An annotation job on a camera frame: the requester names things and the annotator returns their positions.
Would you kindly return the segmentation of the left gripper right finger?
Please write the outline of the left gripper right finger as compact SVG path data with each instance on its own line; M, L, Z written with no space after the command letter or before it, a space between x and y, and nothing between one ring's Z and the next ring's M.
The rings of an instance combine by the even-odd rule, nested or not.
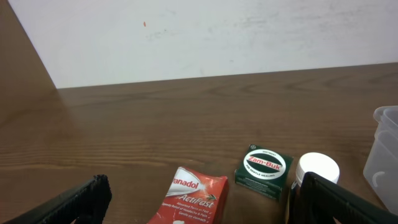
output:
M290 191L287 223L397 224L397 215L307 172L302 184Z

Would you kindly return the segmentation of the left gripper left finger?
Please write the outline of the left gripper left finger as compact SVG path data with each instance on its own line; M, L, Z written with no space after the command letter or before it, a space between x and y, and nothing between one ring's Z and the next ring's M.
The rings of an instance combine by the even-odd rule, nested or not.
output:
M95 175L4 224L102 224L111 199L108 177Z

